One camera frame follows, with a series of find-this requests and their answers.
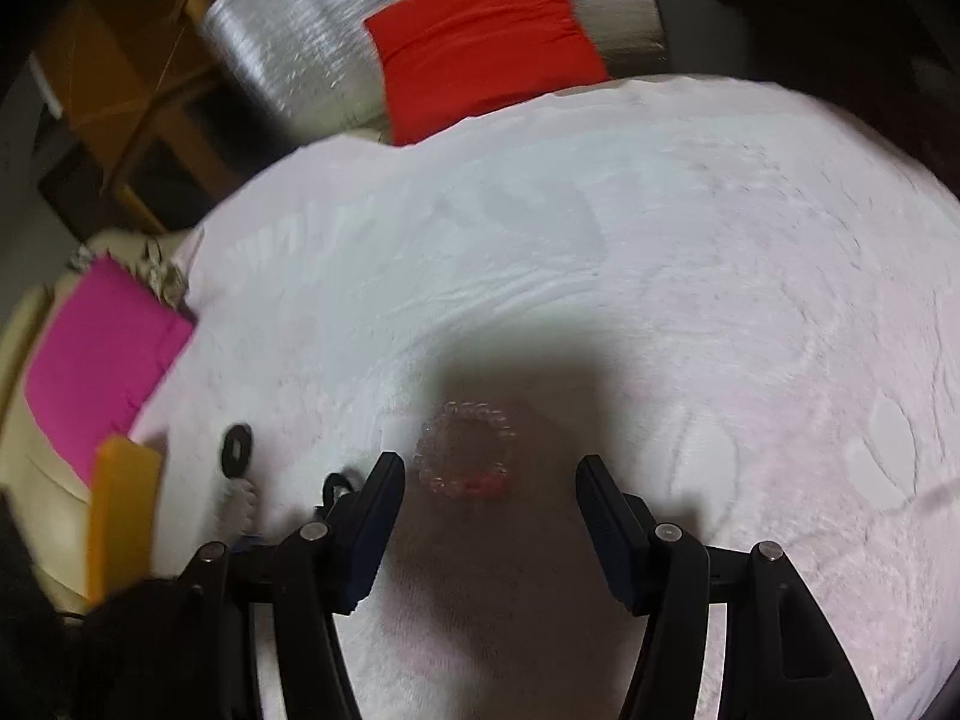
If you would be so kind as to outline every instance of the silver insulation roll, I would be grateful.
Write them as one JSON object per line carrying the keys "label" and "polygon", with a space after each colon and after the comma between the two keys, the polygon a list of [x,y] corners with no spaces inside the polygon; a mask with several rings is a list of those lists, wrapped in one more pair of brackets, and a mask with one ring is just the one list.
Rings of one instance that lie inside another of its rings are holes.
{"label": "silver insulation roll", "polygon": [[[200,31],[294,140],[387,125],[383,73],[363,21],[398,0],[216,0]],[[614,76],[664,61],[654,0],[572,0]]]}

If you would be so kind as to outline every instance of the yellow foam block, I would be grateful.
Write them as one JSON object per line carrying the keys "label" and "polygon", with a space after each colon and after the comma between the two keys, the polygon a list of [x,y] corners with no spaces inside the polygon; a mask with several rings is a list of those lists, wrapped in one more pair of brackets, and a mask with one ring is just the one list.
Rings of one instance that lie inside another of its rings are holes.
{"label": "yellow foam block", "polygon": [[161,462],[160,454],[123,436],[97,449],[86,551],[90,605],[150,574]]}

